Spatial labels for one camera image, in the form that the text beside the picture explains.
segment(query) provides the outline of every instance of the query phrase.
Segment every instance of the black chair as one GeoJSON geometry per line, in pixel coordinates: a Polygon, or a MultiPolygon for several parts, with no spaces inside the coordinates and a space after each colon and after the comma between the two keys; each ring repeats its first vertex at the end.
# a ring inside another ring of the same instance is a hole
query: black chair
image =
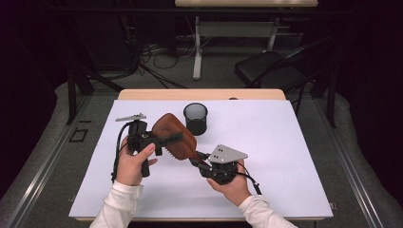
{"type": "Polygon", "coordinates": [[[297,115],[306,84],[324,75],[329,68],[328,64],[323,64],[323,54],[329,52],[334,40],[333,36],[326,37],[299,47],[285,57],[277,52],[267,51],[236,63],[235,73],[246,87],[279,88],[285,94],[299,88],[298,99],[293,101],[297,102],[297,115]],[[310,63],[318,63],[319,58],[322,66],[315,66],[315,70],[306,68],[310,63]]]}

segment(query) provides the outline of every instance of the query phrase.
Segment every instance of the black curtain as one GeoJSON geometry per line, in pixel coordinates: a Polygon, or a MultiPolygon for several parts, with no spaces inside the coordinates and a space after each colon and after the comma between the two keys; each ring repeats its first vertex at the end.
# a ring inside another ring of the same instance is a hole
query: black curtain
{"type": "Polygon", "coordinates": [[[403,205],[403,11],[398,0],[319,0],[349,18],[314,19],[302,42],[336,36],[336,91],[350,104],[359,147],[383,186],[403,205]]]}
{"type": "Polygon", "coordinates": [[[0,197],[40,139],[67,80],[47,18],[30,1],[0,3],[0,197]]]}

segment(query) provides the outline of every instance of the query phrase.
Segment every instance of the black cable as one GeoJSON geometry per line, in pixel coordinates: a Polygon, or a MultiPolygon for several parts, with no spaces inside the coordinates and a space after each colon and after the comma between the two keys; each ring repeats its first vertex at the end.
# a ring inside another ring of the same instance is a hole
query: black cable
{"type": "Polygon", "coordinates": [[[153,55],[151,54],[151,52],[152,52],[152,49],[151,49],[150,45],[144,45],[144,50],[143,50],[143,52],[142,52],[142,57],[143,57],[143,63],[144,63],[144,64],[145,64],[145,63],[148,63],[148,61],[150,61],[150,59],[151,59],[151,56],[153,56],[153,55]]]}
{"type": "Polygon", "coordinates": [[[199,168],[206,169],[211,172],[219,172],[219,173],[224,173],[224,174],[229,174],[229,175],[241,175],[244,176],[245,178],[249,179],[253,183],[253,187],[255,188],[255,191],[258,195],[261,195],[260,189],[259,189],[259,184],[248,174],[244,174],[241,172],[229,172],[221,169],[216,169],[216,168],[211,168],[211,167],[205,167],[206,165],[199,165],[199,168]]]}
{"type": "Polygon", "coordinates": [[[154,59],[153,59],[154,67],[159,68],[159,69],[169,69],[169,68],[174,67],[178,63],[179,57],[176,55],[176,53],[173,53],[173,54],[174,54],[174,57],[175,57],[175,62],[171,66],[166,66],[166,67],[157,66],[156,59],[157,59],[158,55],[154,55],[154,59]]]}
{"type": "Polygon", "coordinates": [[[180,58],[182,58],[182,57],[188,57],[188,56],[187,56],[187,52],[189,52],[189,50],[190,50],[191,47],[194,47],[194,46],[195,46],[194,44],[192,44],[192,42],[188,42],[188,43],[189,43],[189,45],[187,46],[187,48],[184,50],[184,52],[183,52],[182,54],[179,55],[180,58]]]}
{"type": "Polygon", "coordinates": [[[120,153],[121,150],[128,144],[128,142],[125,143],[125,145],[123,145],[122,148],[121,148],[122,133],[124,132],[125,128],[127,128],[129,125],[131,125],[131,123],[132,123],[132,122],[126,123],[126,124],[122,127],[122,129],[121,129],[121,131],[119,132],[119,135],[118,135],[118,141],[117,141],[117,143],[116,143],[115,162],[113,163],[113,172],[110,174],[110,175],[112,175],[112,179],[111,179],[112,182],[115,181],[115,179],[116,179],[116,174],[117,174],[117,171],[118,171],[119,153],[120,153]]]}
{"type": "Polygon", "coordinates": [[[180,85],[180,84],[178,84],[178,83],[175,83],[174,81],[172,81],[172,80],[170,80],[170,79],[164,77],[163,75],[161,75],[161,74],[155,72],[154,70],[152,70],[151,68],[149,68],[149,67],[147,67],[147,66],[145,66],[145,65],[143,65],[143,64],[140,64],[140,67],[143,68],[144,70],[148,71],[152,76],[154,76],[154,78],[156,78],[157,80],[159,80],[160,83],[162,83],[162,82],[167,82],[167,83],[170,83],[171,85],[173,85],[173,86],[175,86],[175,87],[178,87],[178,88],[187,88],[186,86],[183,86],[183,85],[180,85]]]}
{"type": "MultiPolygon", "coordinates": [[[[82,44],[85,46],[86,50],[88,51],[89,56],[91,57],[91,60],[98,63],[99,67],[102,67],[101,63],[98,61],[98,59],[96,58],[95,54],[93,53],[93,51],[91,50],[91,48],[88,46],[88,44],[85,42],[86,39],[84,39],[83,34],[81,33],[80,30],[77,29],[77,26],[75,24],[75,22],[71,19],[68,18],[67,22],[70,24],[70,26],[72,27],[72,29],[74,30],[74,32],[76,33],[76,35],[78,36],[78,38],[82,41],[82,44]]],[[[129,66],[129,69],[127,69],[125,72],[119,74],[119,75],[115,75],[115,76],[108,76],[105,77],[107,78],[109,81],[113,81],[113,80],[117,80],[117,79],[121,79],[121,78],[125,78],[130,76],[131,74],[135,73],[137,70],[137,66],[138,63],[135,60],[136,56],[133,57],[133,55],[135,55],[135,53],[130,53],[132,55],[132,59],[131,59],[131,65],[129,66]]]]}
{"type": "Polygon", "coordinates": [[[246,178],[248,178],[252,183],[253,183],[253,187],[255,188],[255,191],[258,195],[261,195],[260,189],[259,189],[259,184],[249,175],[244,174],[244,173],[240,173],[240,172],[235,172],[235,174],[237,175],[241,175],[244,176],[246,178]]]}
{"type": "Polygon", "coordinates": [[[240,163],[240,162],[237,162],[237,164],[240,165],[240,166],[242,166],[242,168],[245,170],[245,173],[246,173],[247,175],[249,175],[249,171],[246,169],[245,165],[243,165],[243,164],[240,163]]]}

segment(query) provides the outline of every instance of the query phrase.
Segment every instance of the wrist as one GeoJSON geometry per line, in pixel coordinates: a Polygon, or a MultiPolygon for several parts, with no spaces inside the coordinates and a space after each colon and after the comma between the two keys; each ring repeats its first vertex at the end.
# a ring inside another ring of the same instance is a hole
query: wrist
{"type": "Polygon", "coordinates": [[[139,186],[140,183],[138,181],[134,181],[132,179],[125,179],[125,178],[116,178],[116,181],[120,184],[126,185],[126,186],[139,186]]]}
{"type": "Polygon", "coordinates": [[[124,183],[119,182],[118,180],[115,180],[112,184],[112,188],[116,189],[120,192],[133,192],[137,191],[139,188],[142,188],[142,185],[137,185],[137,186],[132,186],[132,185],[127,185],[124,183]]]}
{"type": "Polygon", "coordinates": [[[237,194],[234,197],[227,197],[229,201],[234,203],[237,207],[240,206],[248,197],[252,196],[249,192],[237,194]]]}

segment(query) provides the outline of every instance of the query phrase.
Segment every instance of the human hand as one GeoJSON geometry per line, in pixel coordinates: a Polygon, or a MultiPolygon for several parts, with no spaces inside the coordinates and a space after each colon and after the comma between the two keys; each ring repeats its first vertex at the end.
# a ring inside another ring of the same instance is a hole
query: human hand
{"type": "MultiPolygon", "coordinates": [[[[154,153],[155,144],[149,144],[142,152],[133,155],[127,146],[127,137],[122,141],[123,147],[119,153],[118,172],[116,181],[128,185],[138,186],[143,179],[142,163],[154,153]]],[[[148,161],[148,165],[157,162],[157,159],[148,161]]]]}
{"type": "MultiPolygon", "coordinates": [[[[239,160],[238,162],[243,165],[243,160],[239,160]]],[[[238,172],[245,173],[244,168],[240,164],[238,164],[238,172]]],[[[207,179],[207,182],[214,190],[223,193],[224,196],[236,206],[239,206],[246,198],[252,195],[249,192],[246,177],[241,175],[237,175],[231,182],[224,185],[219,185],[212,179],[207,179]]]]}

